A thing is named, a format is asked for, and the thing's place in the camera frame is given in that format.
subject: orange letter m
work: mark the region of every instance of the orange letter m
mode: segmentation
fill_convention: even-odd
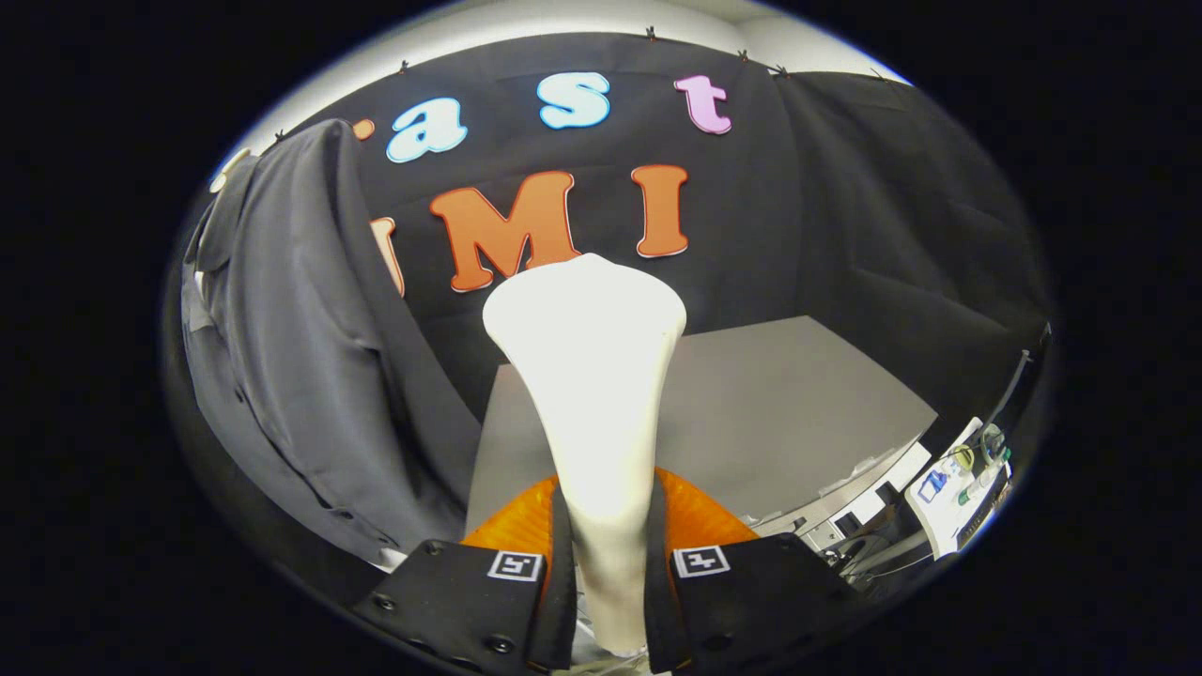
[[[510,218],[502,217],[475,188],[435,197],[430,213],[446,223],[454,256],[451,287],[463,293],[493,283],[493,273],[480,265],[477,251],[505,277],[517,274],[526,239],[530,241],[528,269],[581,255],[572,247],[567,224],[567,191],[573,184],[572,174],[561,171],[528,176],[518,189]]]

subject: wire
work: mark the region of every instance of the wire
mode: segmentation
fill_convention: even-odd
[[[877,577],[885,577],[886,575],[893,575],[894,573],[905,570],[906,568],[910,568],[911,565],[917,565],[917,564],[927,561],[928,558],[930,558],[933,556],[935,556],[935,552],[930,552],[929,555],[927,555],[927,556],[924,556],[924,557],[922,557],[922,558],[920,558],[917,561],[912,561],[912,562],[910,562],[910,563],[908,563],[908,564],[905,564],[905,565],[903,565],[900,568],[894,568],[893,570],[886,570],[885,573],[865,573],[864,574],[864,581],[871,581],[871,580],[876,580]]]

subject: white wall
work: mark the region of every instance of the white wall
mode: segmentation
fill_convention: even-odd
[[[703,10],[721,14],[712,16]],[[909,84],[863,52],[770,7],[742,0],[468,0],[388,30],[317,73],[262,117],[214,167],[238,149],[261,154],[313,113],[400,67],[490,42],[555,32],[624,32],[692,42],[790,72],[838,71]]]

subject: orange letter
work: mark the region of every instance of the orange letter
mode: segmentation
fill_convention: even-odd
[[[643,238],[638,255],[644,259],[672,256],[689,248],[680,232],[680,185],[689,173],[670,165],[650,165],[630,172],[643,188]]]
[[[522,251],[530,241],[526,268],[558,263],[581,255],[572,247],[567,224],[567,191],[572,174],[548,171],[528,176],[518,188],[510,218],[502,217],[475,188],[439,195],[430,213],[441,217],[451,239],[456,275],[451,287],[463,293],[493,283],[493,273],[480,265],[480,253],[505,277],[518,273]]]
[[[383,256],[383,265],[392,275],[392,283],[397,285],[400,297],[405,297],[405,278],[400,274],[400,263],[397,262],[397,251],[392,248],[392,233],[397,230],[397,221],[391,218],[377,218],[371,221],[371,233],[375,235],[376,247],[380,247],[380,255]]]

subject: gray tabletop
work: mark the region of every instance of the gray tabletop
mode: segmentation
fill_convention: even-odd
[[[923,432],[935,411],[853,345],[807,318],[685,336],[668,366],[655,463],[736,516],[802,506]],[[466,533],[555,473],[534,402],[496,372]]]

